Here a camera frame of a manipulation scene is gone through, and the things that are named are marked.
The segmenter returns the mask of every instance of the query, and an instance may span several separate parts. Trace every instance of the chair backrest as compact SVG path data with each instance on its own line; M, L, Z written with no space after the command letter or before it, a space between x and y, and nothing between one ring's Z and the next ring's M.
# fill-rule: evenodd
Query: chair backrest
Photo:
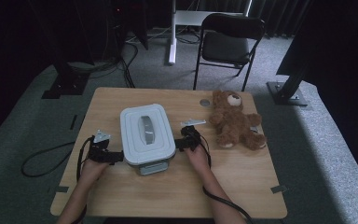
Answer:
M266 32L264 22L258 18L233 16L224 13L208 15L203 20L201 29L254 40L260 40Z

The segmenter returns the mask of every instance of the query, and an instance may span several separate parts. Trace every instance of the gray carpet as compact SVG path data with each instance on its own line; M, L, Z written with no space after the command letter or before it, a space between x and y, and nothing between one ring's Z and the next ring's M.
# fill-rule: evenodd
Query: gray carpet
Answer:
M194 36L182 38L196 40ZM317 89L303 82L300 90L307 107L275 105L266 83L285 81L275 76L291 39L264 38L256 53L246 91L255 98L263 116L263 130L277 176L287 190L288 216L284 223L358 223L358 166ZM168 65L169 40L154 38L149 50L135 43L139 52L130 66L136 88L191 90L198 45L178 42L176 64ZM135 48L126 46L126 61ZM73 65L87 67L83 63ZM243 72L201 67L198 90L240 91ZM53 223L49 208L66 162L48 175L29 178L21 174L22 162L44 148L76 140L93 92L98 87L126 87L122 67L91 75L81 96L41 100L56 77L52 66L37 76L0 128L0 223ZM56 164L71 146L49 152L27 166L33 174ZM85 223L103 223L103 217L87 217ZM281 223L256 220L255 223Z

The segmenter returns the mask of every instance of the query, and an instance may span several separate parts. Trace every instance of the black chair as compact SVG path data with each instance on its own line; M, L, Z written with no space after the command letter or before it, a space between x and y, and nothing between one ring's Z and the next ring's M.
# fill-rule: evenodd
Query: black chair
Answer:
M193 90L197 87L200 64L239 69L236 77L240 75L243 67L249 64L242 86L242 91L244 91L255 57L255 49L264 33L264 22L257 18L223 13L208 15L201 25ZM254 40L250 50L248 39ZM201 63L201 56L204 61L210 63Z

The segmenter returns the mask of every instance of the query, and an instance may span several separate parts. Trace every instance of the plastic box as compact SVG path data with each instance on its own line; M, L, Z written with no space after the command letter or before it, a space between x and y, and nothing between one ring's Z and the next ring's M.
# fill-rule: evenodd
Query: plastic box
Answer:
M151 175L168 169L175 143L167 114L161 105L124 109L120 114L121 138L126 162Z

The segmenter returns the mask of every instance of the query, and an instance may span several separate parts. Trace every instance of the wooden table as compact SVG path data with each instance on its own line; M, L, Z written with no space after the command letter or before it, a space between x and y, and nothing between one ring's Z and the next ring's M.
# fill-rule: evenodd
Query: wooden table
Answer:
M256 112L250 93L239 92L244 112ZM211 91L174 91L100 88L91 100L74 150L62 176L51 213L58 216L76 185L76 163L79 149L97 130L112 134L108 149L121 151L120 112L127 107L160 104L171 124L173 137L181 138L181 121L208 119L213 107L200 100L212 102ZM215 143L215 129L207 122L196 129L207 139L212 156L212 169L227 195L254 218L283 218L286 206L268 147L251 151L238 144L221 148ZM98 217L212 217L207 196L193 171L186 154L176 151L168 170L152 175L138 175L126 162L107 168L91 190L88 216Z

